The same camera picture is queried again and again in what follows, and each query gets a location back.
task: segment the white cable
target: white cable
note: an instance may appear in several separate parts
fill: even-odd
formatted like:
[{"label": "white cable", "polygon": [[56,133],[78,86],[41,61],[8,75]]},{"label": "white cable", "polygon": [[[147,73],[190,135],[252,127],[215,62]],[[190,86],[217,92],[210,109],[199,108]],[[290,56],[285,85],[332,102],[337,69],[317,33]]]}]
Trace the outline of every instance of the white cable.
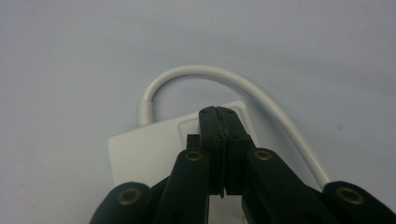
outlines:
[{"label": "white cable", "polygon": [[323,169],[317,156],[314,154],[311,146],[305,140],[303,135],[289,119],[289,117],[282,111],[282,109],[275,103],[271,97],[265,93],[259,86],[248,80],[247,78],[222,68],[206,66],[206,65],[184,65],[175,67],[164,72],[157,77],[146,89],[143,99],[138,106],[138,123],[140,127],[150,125],[153,122],[152,116],[152,97],[154,93],[161,87],[161,85],[175,77],[187,75],[209,75],[212,77],[219,77],[232,82],[243,90],[247,91],[262,105],[263,109],[276,118],[281,126],[289,135],[291,141],[303,156],[306,164],[311,170],[314,178],[323,189],[324,186],[330,182],[330,178]]}]

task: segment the white surface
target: white surface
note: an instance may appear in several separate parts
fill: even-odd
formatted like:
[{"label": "white surface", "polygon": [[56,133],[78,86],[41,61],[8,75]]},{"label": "white surface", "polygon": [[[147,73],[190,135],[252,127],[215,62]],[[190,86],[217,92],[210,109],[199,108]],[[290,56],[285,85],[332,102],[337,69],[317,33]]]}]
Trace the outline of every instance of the white surface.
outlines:
[{"label": "white surface", "polygon": [[[147,85],[186,63],[263,87],[332,179],[396,211],[395,21],[389,0],[1,1],[0,223],[88,223],[113,187],[107,139],[134,130]],[[217,82],[165,85],[156,120],[242,99],[261,144],[315,185],[279,127]]]}]

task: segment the white power adapter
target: white power adapter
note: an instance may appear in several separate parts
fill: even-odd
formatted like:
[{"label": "white power adapter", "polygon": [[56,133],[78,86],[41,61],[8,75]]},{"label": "white power adapter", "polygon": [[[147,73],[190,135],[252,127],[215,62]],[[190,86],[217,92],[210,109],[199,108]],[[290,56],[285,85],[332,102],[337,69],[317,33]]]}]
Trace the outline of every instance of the white power adapter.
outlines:
[{"label": "white power adapter", "polygon": [[[232,102],[223,107],[235,111],[259,147],[257,135],[245,104]],[[108,140],[111,168],[115,186],[125,182],[140,182],[150,187],[168,177],[177,154],[187,146],[187,134],[199,133],[198,112],[177,119],[153,123]],[[240,224],[244,213],[240,196],[211,196],[209,223]]]}]

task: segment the white background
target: white background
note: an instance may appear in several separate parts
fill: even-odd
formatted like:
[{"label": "white background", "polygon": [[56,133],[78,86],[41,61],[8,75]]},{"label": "white background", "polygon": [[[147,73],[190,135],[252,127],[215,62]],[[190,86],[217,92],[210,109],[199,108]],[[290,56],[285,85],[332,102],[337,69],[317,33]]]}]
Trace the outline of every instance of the white background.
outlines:
[{"label": "white background", "polygon": [[[113,188],[107,139],[135,129],[147,85],[186,63],[234,70],[263,87],[334,180],[396,211],[395,1],[6,0],[0,223],[88,223]],[[276,123],[230,83],[172,81],[154,98],[155,117],[238,99],[262,145],[316,188]]]}]

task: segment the metal rivet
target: metal rivet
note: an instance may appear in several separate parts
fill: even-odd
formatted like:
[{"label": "metal rivet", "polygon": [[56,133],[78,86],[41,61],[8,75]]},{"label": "metal rivet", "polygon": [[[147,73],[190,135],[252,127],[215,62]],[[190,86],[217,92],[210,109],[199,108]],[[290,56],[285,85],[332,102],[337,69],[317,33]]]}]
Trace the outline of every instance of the metal rivet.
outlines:
[{"label": "metal rivet", "polygon": [[271,154],[266,151],[257,151],[254,156],[261,161],[268,161],[272,158]]},{"label": "metal rivet", "polygon": [[129,205],[139,201],[142,196],[142,191],[137,188],[129,188],[123,190],[117,196],[117,201],[122,205]]},{"label": "metal rivet", "polygon": [[189,161],[198,161],[202,158],[202,154],[197,151],[192,151],[186,154],[186,158]]},{"label": "metal rivet", "polygon": [[363,196],[361,196],[361,194],[354,189],[348,187],[339,187],[335,192],[337,193],[338,197],[347,203],[353,203],[357,205],[364,203]]}]

